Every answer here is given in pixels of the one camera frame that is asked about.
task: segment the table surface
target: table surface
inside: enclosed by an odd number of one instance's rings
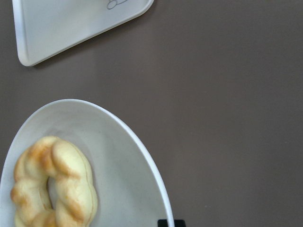
[[[34,67],[0,8],[0,169],[22,123],[58,99],[122,119],[188,227],[303,222],[303,2],[155,0]]]

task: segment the black object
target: black object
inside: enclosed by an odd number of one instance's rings
[[[166,219],[158,220],[158,227],[168,227]],[[186,227],[184,220],[175,220],[175,227]]]

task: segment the twisted donut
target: twisted donut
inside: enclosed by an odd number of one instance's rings
[[[52,208],[47,180],[58,194]],[[16,227],[88,227],[97,210],[97,195],[88,160],[70,142],[47,136],[18,159],[10,196],[17,210]]]

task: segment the oval plate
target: oval plate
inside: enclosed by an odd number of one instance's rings
[[[0,227],[14,226],[15,206],[9,194],[18,157],[47,135],[74,143],[91,164],[99,200],[91,227],[155,227],[159,219],[174,227],[163,180],[139,138],[109,111],[76,99],[41,107],[16,134],[2,172]]]

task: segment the donut hole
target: donut hole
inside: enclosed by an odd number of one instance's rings
[[[52,208],[56,209],[56,201],[58,200],[58,194],[56,191],[56,181],[55,179],[49,177],[47,180],[47,191],[49,199],[51,201]]]

